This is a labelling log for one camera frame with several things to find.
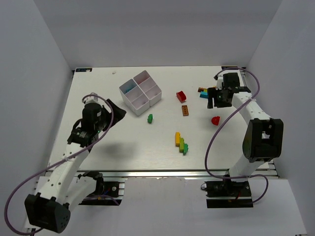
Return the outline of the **red round lego piece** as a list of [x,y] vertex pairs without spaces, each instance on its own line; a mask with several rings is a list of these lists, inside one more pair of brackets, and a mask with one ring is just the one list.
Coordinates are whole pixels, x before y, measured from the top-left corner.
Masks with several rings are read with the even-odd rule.
[[212,117],[211,123],[215,126],[218,126],[220,124],[220,116]]

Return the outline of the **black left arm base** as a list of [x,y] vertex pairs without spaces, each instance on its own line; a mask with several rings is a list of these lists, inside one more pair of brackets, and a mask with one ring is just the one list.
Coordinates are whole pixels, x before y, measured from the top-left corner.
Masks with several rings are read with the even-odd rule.
[[125,189],[125,183],[122,180],[105,180],[102,173],[88,171],[79,174],[77,182],[83,177],[92,178],[96,184],[94,192],[90,193],[79,205],[119,206],[121,204]]

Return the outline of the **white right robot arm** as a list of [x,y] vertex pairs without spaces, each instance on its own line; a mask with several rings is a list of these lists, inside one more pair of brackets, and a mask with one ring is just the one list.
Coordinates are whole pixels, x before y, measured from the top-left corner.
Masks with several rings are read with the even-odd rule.
[[256,94],[241,85],[238,73],[216,75],[215,80],[216,87],[207,89],[207,107],[234,107],[236,110],[231,115],[239,113],[247,124],[242,143],[243,154],[221,178],[244,182],[262,164],[280,156],[284,123],[263,111],[255,100]]

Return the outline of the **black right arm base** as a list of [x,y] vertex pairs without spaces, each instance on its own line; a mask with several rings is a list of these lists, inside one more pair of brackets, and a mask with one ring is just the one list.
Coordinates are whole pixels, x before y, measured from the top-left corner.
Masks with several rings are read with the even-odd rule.
[[206,181],[200,186],[206,192],[207,208],[252,208],[252,193],[248,181]]

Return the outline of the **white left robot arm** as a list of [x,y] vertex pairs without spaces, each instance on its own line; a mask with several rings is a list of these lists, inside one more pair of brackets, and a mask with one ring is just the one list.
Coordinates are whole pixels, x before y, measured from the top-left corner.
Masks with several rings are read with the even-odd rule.
[[65,230],[71,211],[77,205],[97,201],[108,192],[103,175],[97,171],[87,171],[78,176],[75,184],[71,182],[93,146],[100,141],[100,133],[106,134],[126,115],[126,111],[110,99],[106,100],[110,110],[94,98],[85,98],[83,103],[82,117],[73,125],[62,163],[56,165],[36,194],[29,194],[25,199],[29,223],[55,233]]

